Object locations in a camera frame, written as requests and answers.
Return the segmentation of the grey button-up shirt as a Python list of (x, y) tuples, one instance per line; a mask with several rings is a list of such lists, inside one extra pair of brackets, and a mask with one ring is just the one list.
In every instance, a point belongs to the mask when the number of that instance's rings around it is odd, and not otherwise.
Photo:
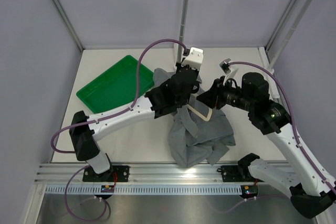
[(213, 110), (204, 121), (187, 106), (172, 112), (173, 124), (167, 142), (172, 158), (181, 168), (190, 168), (202, 161), (216, 164), (235, 146), (234, 130), (222, 110)]

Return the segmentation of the cream hanger with metal hook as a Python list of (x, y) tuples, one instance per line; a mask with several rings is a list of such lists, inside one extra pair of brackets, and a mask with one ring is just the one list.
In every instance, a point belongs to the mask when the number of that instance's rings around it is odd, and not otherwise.
[(204, 105), (203, 103), (201, 103), (200, 101), (197, 100), (197, 96), (198, 94), (191, 94), (191, 98), (195, 99), (195, 102), (198, 102), (199, 104), (202, 104), (202, 106), (204, 106), (205, 108), (207, 108), (207, 114), (203, 114), (200, 111), (198, 111), (197, 109), (195, 109), (193, 106), (191, 106), (189, 103), (186, 105), (187, 109), (189, 111), (191, 111), (192, 113), (194, 113), (196, 116), (198, 116), (201, 120), (208, 122), (210, 121), (212, 114), (213, 114), (213, 109), (209, 108), (208, 106)]

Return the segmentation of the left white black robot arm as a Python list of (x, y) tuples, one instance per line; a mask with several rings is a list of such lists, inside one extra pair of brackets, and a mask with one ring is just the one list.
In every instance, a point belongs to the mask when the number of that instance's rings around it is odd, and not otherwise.
[(199, 71), (190, 65), (179, 65), (175, 74), (139, 97), (135, 104), (129, 103), (101, 114), (76, 112), (69, 130), (76, 159), (86, 162), (100, 181), (108, 181), (113, 174), (112, 165), (97, 142), (131, 124), (166, 116), (187, 105), (190, 96), (199, 90)]

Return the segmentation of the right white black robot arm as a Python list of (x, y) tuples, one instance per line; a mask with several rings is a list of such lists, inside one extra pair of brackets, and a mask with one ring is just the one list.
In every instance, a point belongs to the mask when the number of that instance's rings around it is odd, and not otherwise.
[(197, 101), (211, 109), (230, 105), (247, 111), (252, 125), (275, 144), (295, 172), (290, 175), (250, 153), (238, 161), (242, 180), (261, 180), (286, 195), (302, 216), (312, 219), (335, 202), (335, 178), (306, 149), (286, 109), (269, 98), (269, 84), (257, 72), (243, 75), (239, 87), (232, 78), (215, 79)]

